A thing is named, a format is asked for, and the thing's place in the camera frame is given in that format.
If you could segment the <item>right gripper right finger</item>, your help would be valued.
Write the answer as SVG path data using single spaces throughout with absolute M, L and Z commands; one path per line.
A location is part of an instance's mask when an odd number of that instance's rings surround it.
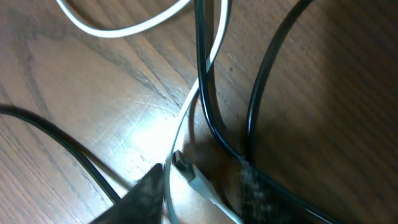
M 300 224 L 308 218 L 286 203 L 261 180 L 249 162 L 241 159 L 239 170 L 240 216 L 249 224 Z

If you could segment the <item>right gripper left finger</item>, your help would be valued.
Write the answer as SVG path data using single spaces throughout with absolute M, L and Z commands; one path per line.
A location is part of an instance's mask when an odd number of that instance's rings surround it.
M 95 218 L 95 224 L 160 224 L 164 169 L 156 164 L 119 202 Z

